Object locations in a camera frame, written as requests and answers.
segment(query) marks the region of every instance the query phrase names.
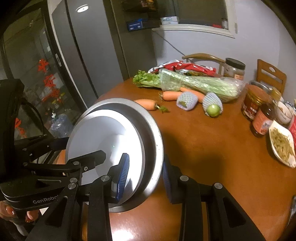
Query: orange carrot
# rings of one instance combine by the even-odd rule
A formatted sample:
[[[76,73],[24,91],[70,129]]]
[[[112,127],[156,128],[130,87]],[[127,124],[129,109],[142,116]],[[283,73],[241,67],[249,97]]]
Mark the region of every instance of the orange carrot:
[[[165,101],[177,100],[182,92],[177,91],[165,91],[162,93],[161,98]]]
[[[144,107],[146,110],[159,109],[161,112],[169,112],[169,110],[166,107],[159,106],[155,100],[138,99],[135,100],[135,102]]]
[[[187,89],[187,88],[184,88],[184,87],[181,87],[180,90],[181,90],[182,92],[189,91],[189,92],[195,94],[195,95],[198,97],[198,102],[199,102],[199,103],[202,103],[203,98],[205,97],[204,94],[202,94],[202,93],[200,93],[200,92],[198,92],[198,91],[194,91],[194,90]]]

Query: round table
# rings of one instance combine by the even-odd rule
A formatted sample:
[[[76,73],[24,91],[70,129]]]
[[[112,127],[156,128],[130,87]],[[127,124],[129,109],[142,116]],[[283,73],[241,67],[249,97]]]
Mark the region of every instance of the round table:
[[[162,102],[161,90],[138,88],[132,79],[117,85],[100,100],[121,97],[153,99],[170,113],[150,111],[163,137],[172,165],[198,183],[222,183],[257,225],[267,241],[277,240],[287,222],[296,194],[296,170],[268,152],[266,138],[256,138],[242,115],[246,91],[233,103],[223,104],[218,118],[210,118],[198,104],[192,111]],[[113,241],[178,240],[181,204],[169,203],[162,177],[153,194],[140,206],[124,213],[110,213]],[[205,240],[207,227],[204,225]]]

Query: lime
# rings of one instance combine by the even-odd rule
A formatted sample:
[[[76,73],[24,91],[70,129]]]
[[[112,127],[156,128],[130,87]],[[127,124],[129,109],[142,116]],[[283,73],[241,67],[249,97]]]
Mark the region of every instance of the lime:
[[[210,117],[217,117],[218,115],[220,115],[220,110],[220,106],[218,106],[217,104],[211,104],[207,108],[207,113]]]

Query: sauce bottle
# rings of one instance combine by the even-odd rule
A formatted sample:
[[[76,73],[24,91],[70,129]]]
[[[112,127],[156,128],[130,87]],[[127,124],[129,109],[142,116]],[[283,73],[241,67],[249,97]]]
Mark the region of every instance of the sauce bottle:
[[[251,123],[250,129],[254,136],[262,137],[267,133],[276,117],[275,107],[277,106],[280,98],[281,93],[276,88],[273,88],[270,93],[271,101],[261,105],[255,119]]]

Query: human hand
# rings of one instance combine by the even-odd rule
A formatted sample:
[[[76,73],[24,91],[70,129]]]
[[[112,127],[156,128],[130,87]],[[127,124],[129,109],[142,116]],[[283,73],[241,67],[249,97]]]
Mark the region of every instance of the human hand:
[[[39,210],[28,211],[25,221],[27,223],[35,221],[39,216]],[[17,218],[16,211],[4,201],[0,201],[0,217],[12,221],[12,218]]]

